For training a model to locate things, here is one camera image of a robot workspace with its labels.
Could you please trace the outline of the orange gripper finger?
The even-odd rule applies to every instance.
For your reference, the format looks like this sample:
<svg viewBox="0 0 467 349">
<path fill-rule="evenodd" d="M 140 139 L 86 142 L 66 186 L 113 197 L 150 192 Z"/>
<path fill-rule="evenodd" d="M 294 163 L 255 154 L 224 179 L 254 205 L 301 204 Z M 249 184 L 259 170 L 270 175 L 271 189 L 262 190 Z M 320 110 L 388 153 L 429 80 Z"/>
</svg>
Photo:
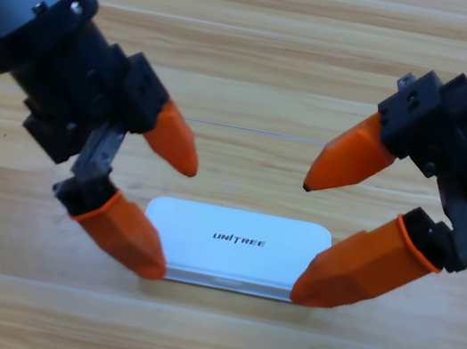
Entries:
<svg viewBox="0 0 467 349">
<path fill-rule="evenodd" d="M 165 277 L 167 261 L 158 231 L 143 210 L 128 201 L 108 176 L 53 186 L 55 197 L 107 255 L 141 278 Z"/>
<path fill-rule="evenodd" d="M 417 207 L 320 252 L 296 280 L 290 299 L 331 308 L 381 296 L 430 273 L 460 271 L 453 237 L 445 223 Z"/>
</svg>

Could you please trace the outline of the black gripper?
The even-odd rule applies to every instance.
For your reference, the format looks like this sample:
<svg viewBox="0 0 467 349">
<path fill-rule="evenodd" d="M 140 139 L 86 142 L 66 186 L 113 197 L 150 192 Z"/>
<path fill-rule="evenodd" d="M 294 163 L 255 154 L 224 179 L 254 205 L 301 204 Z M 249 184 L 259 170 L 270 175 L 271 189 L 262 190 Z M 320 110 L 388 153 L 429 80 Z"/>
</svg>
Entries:
<svg viewBox="0 0 467 349">
<path fill-rule="evenodd" d="M 410 240 L 428 261 L 448 272 L 467 271 L 467 77 L 447 83 L 435 72 L 397 81 L 378 111 L 324 145 L 309 168 L 306 192 L 356 185 L 410 158 L 435 177 L 450 224 L 421 208 L 404 214 Z"/>
<path fill-rule="evenodd" d="M 96 0 L 0 0 L 0 74 L 26 94 L 23 123 L 72 182 L 111 187 L 111 161 L 143 134 L 181 175 L 198 174 L 195 135 L 142 53 L 126 56 L 94 23 Z"/>
</svg>

